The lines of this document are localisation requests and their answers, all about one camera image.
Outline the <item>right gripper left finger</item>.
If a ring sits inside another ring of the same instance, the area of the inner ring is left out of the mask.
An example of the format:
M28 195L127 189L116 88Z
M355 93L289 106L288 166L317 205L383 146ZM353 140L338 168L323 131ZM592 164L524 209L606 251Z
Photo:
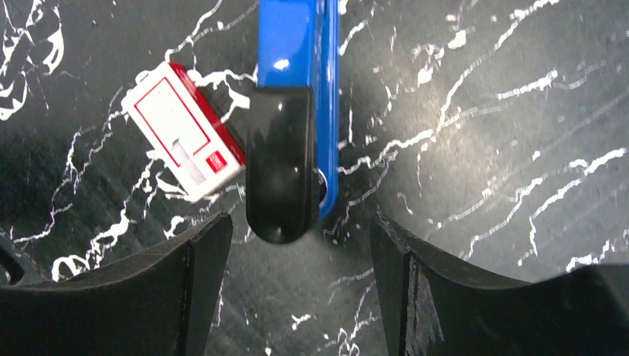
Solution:
M56 283L1 288L3 355L203 355L231 247L226 213Z

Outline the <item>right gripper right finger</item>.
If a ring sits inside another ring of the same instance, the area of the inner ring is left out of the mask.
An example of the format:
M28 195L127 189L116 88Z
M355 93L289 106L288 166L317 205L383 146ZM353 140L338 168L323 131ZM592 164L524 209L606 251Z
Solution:
M628 266L528 283L464 261L379 214L369 230L390 355L626 355Z

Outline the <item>red white staple box sleeve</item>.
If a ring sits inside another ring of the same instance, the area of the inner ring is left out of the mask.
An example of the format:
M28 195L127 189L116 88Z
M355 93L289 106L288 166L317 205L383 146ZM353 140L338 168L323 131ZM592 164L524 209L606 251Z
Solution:
M122 108L193 202L245 168L244 150L180 64L162 62L148 71Z

